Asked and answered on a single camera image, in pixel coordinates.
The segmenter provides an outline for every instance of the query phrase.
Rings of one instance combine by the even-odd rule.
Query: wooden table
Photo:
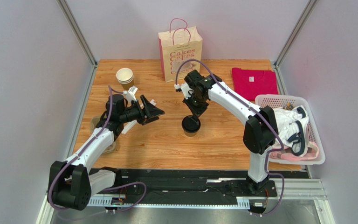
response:
[[[271,70],[268,60],[204,60],[209,68],[233,88],[231,68]],[[191,115],[182,103],[183,94],[177,93],[174,82],[165,83],[159,60],[101,60],[77,138],[75,151],[90,137],[90,120],[105,111],[108,85],[122,90],[116,79],[120,68],[130,68],[137,98],[144,94],[157,107],[165,111],[160,120],[141,126],[136,124],[127,134],[117,139],[113,153],[102,155],[95,167],[114,168],[166,168],[166,169],[248,169],[249,150],[242,142],[244,126],[226,109],[209,102],[207,111],[200,117],[201,129],[196,136],[185,136],[182,119]],[[202,68],[202,75],[207,71]],[[270,169],[300,170],[298,165],[270,163]]]

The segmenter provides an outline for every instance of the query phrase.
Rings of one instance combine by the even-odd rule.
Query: laundry basket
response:
[[[259,106],[265,107],[270,106],[271,108],[283,108],[287,103],[291,103],[294,107],[296,106],[304,106],[309,115],[309,124],[308,124],[308,134],[310,136],[310,141],[317,143],[320,152],[317,158],[313,160],[306,161],[288,161],[288,160],[280,160],[280,159],[269,159],[271,162],[278,162],[281,164],[298,164],[298,165],[315,165],[322,164],[325,161],[325,153],[323,149],[323,145],[321,144],[320,136],[318,135],[316,123],[314,122],[313,114],[311,113],[309,104],[307,101],[301,97],[294,96],[286,96],[286,95],[259,95],[255,99],[255,103]]]

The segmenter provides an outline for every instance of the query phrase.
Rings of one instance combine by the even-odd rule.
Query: black cup lid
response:
[[[194,118],[193,116],[189,115],[183,118],[182,121],[182,128],[188,133],[196,133],[201,127],[201,121],[198,118]]]

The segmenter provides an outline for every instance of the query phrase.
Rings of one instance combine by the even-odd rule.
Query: white wall panel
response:
[[[358,223],[358,1],[320,0],[281,72],[313,111],[326,161],[311,171],[336,223]]]
[[[68,0],[96,59],[158,59],[175,17],[204,39],[202,58],[277,59],[307,0]],[[176,28],[181,27],[178,21]]]
[[[91,71],[55,0],[0,0],[0,224],[35,223]]]

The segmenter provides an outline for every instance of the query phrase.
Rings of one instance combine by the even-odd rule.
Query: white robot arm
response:
[[[214,101],[234,116],[236,116],[245,126],[243,141],[250,152],[250,168],[248,171],[249,189],[251,192],[258,193],[268,181],[268,174],[265,172],[266,154],[274,144],[274,134],[266,127],[254,111],[259,112],[269,124],[277,131],[274,111],[270,107],[261,108],[255,105],[236,92],[232,91],[226,83],[215,76],[217,81],[226,88],[224,91],[209,75],[203,77],[198,71],[194,70],[185,77],[183,83],[177,91],[181,91],[185,96],[183,102],[189,107],[193,115],[183,119],[182,127],[185,131],[198,131],[200,122],[198,117],[207,109],[207,100]]]
[[[103,151],[120,135],[124,123],[136,120],[145,125],[158,120],[158,117],[164,114],[164,111],[151,104],[143,95],[140,96],[143,108],[135,99],[134,91],[130,90],[124,95],[125,98],[119,94],[112,95],[111,100],[109,98],[106,111],[101,116],[96,129],[76,153],[63,162],[55,161],[52,164],[49,172],[48,192],[52,189],[51,198],[54,205],[83,210],[92,195],[106,188],[122,185],[120,170],[104,167],[97,173],[89,175],[92,166]],[[110,116],[107,116],[110,102],[113,103],[112,110]]]

